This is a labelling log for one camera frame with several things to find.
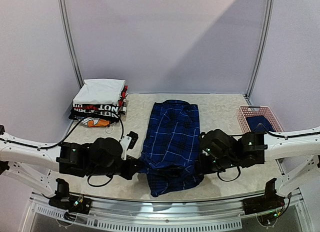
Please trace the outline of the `blue plaid flannel shirt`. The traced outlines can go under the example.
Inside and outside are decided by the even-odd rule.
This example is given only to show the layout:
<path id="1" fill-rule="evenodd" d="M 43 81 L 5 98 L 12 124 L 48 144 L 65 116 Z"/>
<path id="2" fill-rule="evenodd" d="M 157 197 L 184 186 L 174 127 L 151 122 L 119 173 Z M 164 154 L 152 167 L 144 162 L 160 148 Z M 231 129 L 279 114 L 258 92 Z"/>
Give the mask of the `blue plaid flannel shirt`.
<path id="1" fill-rule="evenodd" d="M 154 103 L 139 160 L 152 197 L 198 186 L 200 115 L 196 104 L 181 100 Z"/>

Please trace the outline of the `pink plastic laundry basket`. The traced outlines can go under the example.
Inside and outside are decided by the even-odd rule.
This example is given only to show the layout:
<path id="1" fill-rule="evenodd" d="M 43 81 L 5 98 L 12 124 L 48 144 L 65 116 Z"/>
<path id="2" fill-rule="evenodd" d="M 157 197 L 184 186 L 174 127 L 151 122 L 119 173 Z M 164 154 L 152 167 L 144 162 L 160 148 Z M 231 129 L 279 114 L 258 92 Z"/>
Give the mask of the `pink plastic laundry basket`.
<path id="1" fill-rule="evenodd" d="M 261 132 L 264 127 L 270 132 L 283 132 L 273 111 L 268 106 L 240 106 L 237 113 L 242 133 Z"/>

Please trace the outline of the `dark blue garment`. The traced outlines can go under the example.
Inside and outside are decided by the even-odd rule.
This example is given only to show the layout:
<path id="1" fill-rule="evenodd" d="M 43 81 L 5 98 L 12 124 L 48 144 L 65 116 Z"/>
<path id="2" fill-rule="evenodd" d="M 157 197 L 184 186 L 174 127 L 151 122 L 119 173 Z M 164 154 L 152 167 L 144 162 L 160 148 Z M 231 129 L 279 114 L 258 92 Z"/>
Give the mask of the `dark blue garment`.
<path id="1" fill-rule="evenodd" d="M 270 131 L 274 132 L 274 128 L 270 122 L 264 116 L 254 116 L 247 117 L 246 121 L 249 125 L 251 131 L 261 132 L 261 131 Z"/>

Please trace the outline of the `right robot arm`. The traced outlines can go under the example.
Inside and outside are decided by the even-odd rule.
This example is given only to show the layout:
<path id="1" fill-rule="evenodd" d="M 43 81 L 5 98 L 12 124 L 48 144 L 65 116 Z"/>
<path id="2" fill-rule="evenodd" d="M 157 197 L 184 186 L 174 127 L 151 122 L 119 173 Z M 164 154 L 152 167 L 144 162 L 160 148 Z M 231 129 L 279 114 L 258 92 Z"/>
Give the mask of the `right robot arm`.
<path id="1" fill-rule="evenodd" d="M 201 154 L 195 162 L 199 175 L 219 174 L 229 168 L 249 168 L 267 161 L 307 156 L 305 162 L 288 174 L 265 185 L 266 193 L 258 205 L 269 210 L 296 188 L 320 175 L 320 129 L 319 127 L 292 132 L 247 132 L 235 139 L 220 129 L 201 133 Z"/>

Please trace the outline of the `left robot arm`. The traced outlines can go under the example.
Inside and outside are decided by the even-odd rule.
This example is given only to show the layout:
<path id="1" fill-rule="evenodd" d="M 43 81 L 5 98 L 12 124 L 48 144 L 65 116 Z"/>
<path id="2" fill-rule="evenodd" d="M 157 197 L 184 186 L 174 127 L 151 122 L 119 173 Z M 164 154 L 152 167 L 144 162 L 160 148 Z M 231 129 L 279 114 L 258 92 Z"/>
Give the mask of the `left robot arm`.
<path id="1" fill-rule="evenodd" d="M 76 177 L 118 175 L 131 180 L 138 173 L 143 163 L 129 156 L 138 135 L 130 132 L 119 140 L 97 138 L 93 143 L 77 144 L 60 141 L 39 143 L 14 137 L 0 127 L 0 172 L 13 178 L 47 197 L 55 196 L 55 201 L 64 209 L 74 205 L 74 197 L 62 189 L 68 183 L 49 174 L 42 174 L 33 168 L 41 166 L 59 174 Z"/>

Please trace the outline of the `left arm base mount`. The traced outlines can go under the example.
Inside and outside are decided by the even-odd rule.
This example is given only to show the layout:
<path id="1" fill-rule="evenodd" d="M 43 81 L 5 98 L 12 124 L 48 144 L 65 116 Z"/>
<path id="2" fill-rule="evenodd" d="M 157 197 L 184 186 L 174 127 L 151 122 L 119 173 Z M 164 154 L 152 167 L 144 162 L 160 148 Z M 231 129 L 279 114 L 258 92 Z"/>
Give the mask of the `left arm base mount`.
<path id="1" fill-rule="evenodd" d="M 57 178 L 55 181 L 57 182 L 57 188 L 54 196 L 49 198 L 48 204 L 59 209 L 64 209 L 68 213 L 88 215 L 93 200 L 85 197 L 83 194 L 78 196 L 71 195 L 69 184 L 64 179 Z"/>

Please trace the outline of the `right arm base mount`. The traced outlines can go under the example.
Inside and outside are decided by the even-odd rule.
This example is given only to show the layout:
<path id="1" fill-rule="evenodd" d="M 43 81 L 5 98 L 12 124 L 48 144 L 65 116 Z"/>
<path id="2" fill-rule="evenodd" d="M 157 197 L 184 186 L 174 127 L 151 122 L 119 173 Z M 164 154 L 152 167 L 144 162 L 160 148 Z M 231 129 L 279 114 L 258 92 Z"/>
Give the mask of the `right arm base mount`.
<path id="1" fill-rule="evenodd" d="M 285 196 L 278 195 L 276 181 L 277 179 L 273 178 L 265 184 L 263 195 L 242 200 L 242 208 L 245 215 L 264 212 L 257 216 L 258 221 L 263 224 L 270 220 L 277 220 L 287 211 L 291 202 L 292 192 Z"/>

